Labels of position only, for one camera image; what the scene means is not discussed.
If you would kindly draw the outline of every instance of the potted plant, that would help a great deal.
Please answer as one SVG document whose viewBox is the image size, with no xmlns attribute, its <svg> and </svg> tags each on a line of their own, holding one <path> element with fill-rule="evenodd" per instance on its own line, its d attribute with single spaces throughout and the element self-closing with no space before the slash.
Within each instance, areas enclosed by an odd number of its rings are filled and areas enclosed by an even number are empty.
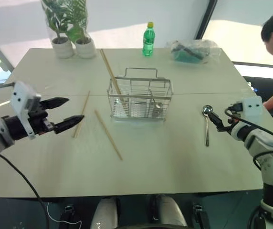
<svg viewBox="0 0 273 229">
<path fill-rule="evenodd" d="M 64 36 L 68 32 L 68 12 L 64 7 L 65 0 L 42 0 L 46 15 L 46 23 L 56 33 L 51 38 L 52 47 L 59 58 L 69 58 L 74 55 L 71 41 Z"/>
<path fill-rule="evenodd" d="M 92 38 L 86 32 L 88 13 L 86 0 L 66 0 L 67 19 L 72 27 L 66 35 L 75 44 L 77 54 L 82 58 L 93 58 L 96 49 Z"/>
</svg>

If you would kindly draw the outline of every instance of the white wall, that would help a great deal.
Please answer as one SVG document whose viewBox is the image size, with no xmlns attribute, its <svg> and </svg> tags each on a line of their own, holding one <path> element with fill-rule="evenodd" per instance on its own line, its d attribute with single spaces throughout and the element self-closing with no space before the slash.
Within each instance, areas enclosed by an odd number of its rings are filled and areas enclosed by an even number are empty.
<svg viewBox="0 0 273 229">
<path fill-rule="evenodd" d="M 218 0 L 204 34 L 232 61 L 273 64 L 261 39 L 262 25 L 273 15 L 273 0 Z"/>
<path fill-rule="evenodd" d="M 153 21 L 156 47 L 193 39 L 209 0 L 87 0 L 97 48 L 140 48 Z M 29 48 L 50 48 L 39 0 L 0 0 L 0 49 L 16 66 Z"/>
</svg>

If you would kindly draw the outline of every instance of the black cable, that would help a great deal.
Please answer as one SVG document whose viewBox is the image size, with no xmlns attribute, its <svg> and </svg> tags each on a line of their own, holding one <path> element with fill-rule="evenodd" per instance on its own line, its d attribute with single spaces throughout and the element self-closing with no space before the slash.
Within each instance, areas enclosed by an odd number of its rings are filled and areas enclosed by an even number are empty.
<svg viewBox="0 0 273 229">
<path fill-rule="evenodd" d="M 260 154 L 253 157 L 253 163 L 255 164 L 256 167 L 258 167 L 259 170 L 261 170 L 261 167 L 258 165 L 256 160 L 260 156 L 263 156 L 263 155 L 266 155 L 266 154 L 273 154 L 273 150 L 272 151 L 267 151 L 267 152 L 262 152 L 262 153 L 260 153 Z"/>
<path fill-rule="evenodd" d="M 251 123 L 251 122 L 249 122 L 249 121 L 247 121 L 247 120 L 244 120 L 244 119 L 242 119 L 242 118 L 236 117 L 236 116 L 230 114 L 228 111 L 229 111 L 229 108 L 227 108 L 227 109 L 224 110 L 224 113 L 225 113 L 227 116 L 229 116 L 229 117 L 231 117 L 231 118 L 234 118 L 234 119 L 237 119 L 237 120 L 239 120 L 239 121 L 241 121 L 241 122 L 243 122 L 243 123 L 249 124 L 249 125 L 251 125 L 251 126 L 254 126 L 255 128 L 258 128 L 258 129 L 260 129 L 260 130 L 263 130 L 263 131 L 265 131 L 265 132 L 267 132 L 267 133 L 269 133 L 269 134 L 271 134 L 271 135 L 273 136 L 273 132 L 272 132 L 272 131 L 267 130 L 267 129 L 265 129 L 265 128 L 263 128 L 263 127 L 261 127 L 261 126 L 255 124 L 255 123 Z"/>
<path fill-rule="evenodd" d="M 16 172 L 19 173 L 23 177 L 23 179 L 26 181 L 26 183 L 30 186 L 30 188 L 32 189 L 32 191 L 36 195 L 41 207 L 43 208 L 43 211 L 44 211 L 44 214 L 45 214 L 46 229 L 50 229 L 50 222 L 49 222 L 49 217 L 47 215 L 46 208 L 45 208 L 45 206 L 44 206 L 38 192 L 36 191 L 36 189 L 33 187 L 33 185 L 30 183 L 30 181 L 26 178 L 26 176 L 12 162 L 10 162 L 10 160 L 8 160 L 2 154 L 0 154 L 0 158 L 2 158 L 4 161 L 6 161 L 14 170 L 16 170 Z"/>
<path fill-rule="evenodd" d="M 252 221 L 255 216 L 255 214 L 260 210 L 260 206 L 257 206 L 253 212 L 251 213 L 249 219 L 248 219 L 248 224 L 247 224 L 247 229 L 251 229 Z"/>
</svg>

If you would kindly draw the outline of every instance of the basket handle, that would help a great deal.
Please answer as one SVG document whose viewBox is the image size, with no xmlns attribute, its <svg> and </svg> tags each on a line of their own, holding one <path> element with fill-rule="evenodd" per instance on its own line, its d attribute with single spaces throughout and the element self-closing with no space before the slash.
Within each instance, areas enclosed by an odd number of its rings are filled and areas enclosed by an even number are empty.
<svg viewBox="0 0 273 229">
<path fill-rule="evenodd" d="M 137 70 L 154 70 L 156 71 L 156 78 L 157 79 L 164 79 L 163 77 L 158 77 L 158 70 L 156 68 L 126 68 L 125 69 L 125 75 L 123 75 L 123 77 L 126 77 L 127 76 L 127 71 L 128 69 L 137 69 Z"/>
</svg>

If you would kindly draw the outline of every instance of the table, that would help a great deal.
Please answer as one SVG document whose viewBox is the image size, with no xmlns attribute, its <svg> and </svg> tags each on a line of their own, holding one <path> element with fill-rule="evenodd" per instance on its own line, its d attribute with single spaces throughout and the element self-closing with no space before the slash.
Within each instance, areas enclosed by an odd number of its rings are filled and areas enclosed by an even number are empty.
<svg viewBox="0 0 273 229">
<path fill-rule="evenodd" d="M 163 52 L 168 53 L 166 50 L 155 50 L 155 55 L 149 60 L 158 63 L 156 59 L 160 57 L 156 55 L 162 55 Z M 122 69 L 124 61 L 129 63 L 128 56 L 136 64 L 135 59 L 139 57 L 130 53 L 137 55 L 140 50 L 105 50 L 105 53 L 113 69 Z M 35 56 L 42 57 L 38 60 L 39 63 L 53 64 L 45 65 L 46 69 L 34 68 L 28 74 L 25 65 L 29 66 Z M 90 76 L 85 77 L 83 70 L 90 66 L 88 62 L 97 66 L 97 69 L 88 69 Z M 53 79 L 58 78 L 55 83 L 57 87 L 46 89 L 46 82 L 52 80 L 44 80 L 43 72 L 53 72 L 60 63 L 68 66 L 73 78 L 79 81 L 70 82 L 66 78 L 69 71 L 63 67 L 63 71 L 59 71 L 57 76 L 50 76 Z M 176 69 L 175 65 L 168 63 L 169 68 L 173 66 Z M 217 133 L 210 123 L 210 146 L 204 145 L 205 119 L 201 114 L 203 105 L 212 105 L 214 111 L 226 122 L 227 118 L 223 114 L 225 107 L 242 97 L 254 96 L 247 83 L 240 80 L 242 77 L 224 53 L 220 64 L 225 65 L 223 69 L 227 70 L 224 73 L 227 75 L 224 84 L 234 83 L 232 87 L 212 84 L 214 80 L 211 79 L 209 81 L 214 87 L 210 87 L 211 90 L 207 93 L 204 87 L 208 86 L 203 84 L 203 66 L 182 65 L 180 68 L 184 71 L 180 73 L 176 70 L 176 74 L 169 77 L 174 81 L 175 94 L 166 121 L 128 122 L 116 121 L 110 117 L 108 98 L 106 92 L 103 92 L 103 88 L 106 90 L 108 86 L 109 75 L 100 56 L 93 60 L 56 60 L 52 50 L 30 50 L 9 82 L 24 80 L 25 77 L 24 81 L 41 90 L 43 99 L 51 96 L 68 97 L 70 101 L 65 105 L 49 111 L 49 120 L 53 122 L 80 114 L 86 94 L 91 89 L 86 117 L 77 139 L 72 138 L 74 129 L 59 135 L 47 133 L 32 141 L 22 139 L 3 154 L 28 177 L 42 197 L 194 193 L 262 188 L 261 173 L 252 164 L 252 158 L 242 142 L 235 141 L 227 133 Z M 72 65 L 83 70 L 74 71 Z M 160 76 L 167 69 L 164 65 L 166 62 L 157 65 Z M 193 72 L 195 76 L 192 80 L 193 87 L 180 86 L 180 81 L 187 82 L 184 78 L 186 71 Z M 221 72 L 220 68 L 213 66 L 206 71 L 207 75 L 217 77 Z M 0 90 L 0 102 L 8 100 L 10 93 L 8 88 Z M 100 112 L 123 161 L 117 157 L 94 114 L 94 109 Z M 4 115 L 14 115 L 9 104 L 0 107 L 0 117 Z M 273 131 L 273 119 L 266 110 L 262 125 Z M 1 159 L 0 197 L 34 197 L 23 179 Z"/>
</svg>

